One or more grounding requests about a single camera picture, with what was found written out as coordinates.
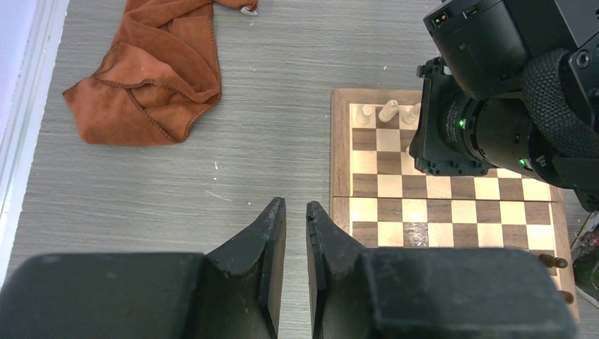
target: textured grip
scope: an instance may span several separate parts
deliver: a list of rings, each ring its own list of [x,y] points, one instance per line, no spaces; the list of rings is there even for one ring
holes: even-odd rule
[[[558,49],[532,60],[523,77],[523,94],[541,134],[567,157],[599,157],[599,134],[570,109],[559,83],[559,63],[568,51]]]

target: dark square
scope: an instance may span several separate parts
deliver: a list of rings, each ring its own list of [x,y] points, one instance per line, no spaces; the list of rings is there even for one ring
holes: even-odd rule
[[[401,199],[377,199],[378,221],[402,222]]]
[[[499,201],[476,200],[476,221],[485,224],[501,224],[502,212]]]
[[[400,152],[376,152],[378,174],[401,174]]]
[[[376,129],[353,129],[353,150],[376,150]]]
[[[404,198],[427,198],[427,178],[424,175],[403,175],[401,186]]]
[[[528,249],[526,225],[502,225],[504,247]]]
[[[539,257],[541,254],[549,254],[550,256],[555,256],[555,252],[554,251],[539,251],[539,250],[530,250],[529,251],[530,254]],[[551,267],[551,268],[547,268],[547,270],[549,271],[550,275],[556,276],[557,275],[557,268],[555,267]]]
[[[478,248],[476,224],[453,224],[453,247]]]
[[[497,168],[489,169],[489,172],[487,173],[487,175],[485,175],[485,177],[487,177],[487,178],[497,178]]]
[[[379,119],[379,113],[383,110],[383,107],[377,107],[375,110],[376,114],[376,127],[378,129],[398,129],[399,128],[399,113],[395,114],[388,122],[382,122]]]
[[[528,225],[551,225],[549,203],[526,201],[524,210],[526,211],[526,223]]]
[[[354,174],[353,178],[353,196],[369,198],[379,195],[379,180],[376,174]]]
[[[452,199],[476,199],[474,177],[451,177],[449,181]]]
[[[416,131],[412,129],[402,129],[399,132],[399,140],[401,142],[401,151],[407,152],[408,146],[412,143],[414,136],[416,135]]]
[[[451,200],[427,200],[429,222],[451,222]]]
[[[499,178],[499,197],[502,201],[524,201],[522,179]]]
[[[354,221],[352,236],[366,247],[379,246],[379,224],[377,222]]]
[[[428,247],[429,229],[422,222],[403,223],[403,246],[404,247]]]

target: wooden board edge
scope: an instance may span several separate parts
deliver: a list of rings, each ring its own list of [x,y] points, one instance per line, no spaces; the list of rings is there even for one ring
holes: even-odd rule
[[[339,88],[336,90],[348,103],[384,105],[397,100],[400,105],[416,105],[422,101],[421,90],[384,90],[365,88]]]
[[[350,234],[350,198],[331,199],[331,219],[345,233]]]
[[[566,224],[566,208],[562,201],[551,203],[551,214],[554,225],[555,253],[556,256],[568,261],[567,268],[559,271],[559,284],[564,291],[574,295],[574,303],[568,305],[574,320],[580,322],[579,306],[576,297],[576,286],[574,284],[574,271],[572,270],[572,256],[570,251],[570,241],[568,238],[568,226]]]
[[[350,103],[346,90],[334,90],[331,98],[331,196],[350,195]]]

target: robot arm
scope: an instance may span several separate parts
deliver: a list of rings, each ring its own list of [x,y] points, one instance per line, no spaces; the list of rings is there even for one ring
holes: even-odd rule
[[[441,58],[419,67],[410,154],[433,175],[504,167],[599,210],[599,5],[449,0],[425,18]]]

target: white wall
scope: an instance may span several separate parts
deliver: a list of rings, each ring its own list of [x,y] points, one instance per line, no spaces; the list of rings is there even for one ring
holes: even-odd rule
[[[69,0],[0,0],[0,285],[15,239]]]
[[[8,124],[37,0],[2,0],[0,4],[0,136]]]

